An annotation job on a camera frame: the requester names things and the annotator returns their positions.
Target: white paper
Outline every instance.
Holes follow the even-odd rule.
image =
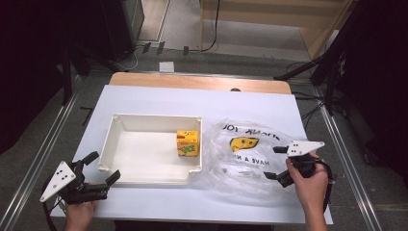
[[[160,62],[159,67],[160,72],[174,72],[174,62]]]

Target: yellow cardboard box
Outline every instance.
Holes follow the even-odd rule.
[[[179,156],[198,156],[199,151],[198,131],[177,131],[177,152]]]

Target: wooden panel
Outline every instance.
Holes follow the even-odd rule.
[[[112,76],[110,85],[199,90],[239,89],[246,92],[292,93],[289,84],[283,81],[160,73],[118,72]]]
[[[215,19],[218,0],[201,0],[201,20]],[[342,25],[352,0],[222,0],[219,20],[293,26],[316,58],[333,31]],[[203,24],[200,24],[201,47]]]
[[[325,28],[344,0],[222,0],[219,20]],[[217,0],[203,0],[203,19],[215,19]]]
[[[169,0],[141,0],[144,22],[139,40],[159,41],[165,22]]]
[[[330,39],[333,31],[343,23],[351,2],[352,0],[343,1],[337,12],[327,19],[327,25],[324,28],[299,28],[300,35],[302,35],[311,60],[320,55],[324,44]]]

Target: plastic bag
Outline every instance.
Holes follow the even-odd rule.
[[[294,196],[292,187],[283,188],[264,175],[287,169],[287,155],[274,153],[273,147],[289,145],[289,136],[261,124],[225,119],[206,131],[204,139],[203,174],[213,188],[256,198]]]

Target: black stand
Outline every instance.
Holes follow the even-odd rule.
[[[64,99],[63,105],[65,105],[69,98],[72,96],[72,83],[71,83],[71,68],[72,63],[78,74],[88,76],[90,73],[90,66],[87,63],[85,57],[90,57],[100,64],[107,67],[111,72],[119,72],[119,68],[104,58],[100,57],[95,52],[80,45],[80,42],[76,42],[79,36],[75,28],[78,28],[82,22],[75,19],[75,12],[80,7],[71,1],[63,1],[64,13],[62,17],[62,63],[63,63],[63,75],[64,75]]]
[[[317,65],[318,67],[312,74],[310,81],[312,85],[319,86],[324,79],[327,78],[327,90],[324,99],[327,112],[332,116],[333,92],[336,79],[339,75],[340,61],[346,53],[347,48],[350,47],[350,44],[353,42],[353,32],[358,30],[359,25],[361,25],[358,24],[358,22],[364,20],[364,18],[361,18],[361,12],[367,5],[367,2],[369,1],[360,0],[356,3],[357,5],[354,11],[348,17],[343,28],[339,31],[339,34],[323,55],[285,75],[273,77],[273,79],[286,81]]]

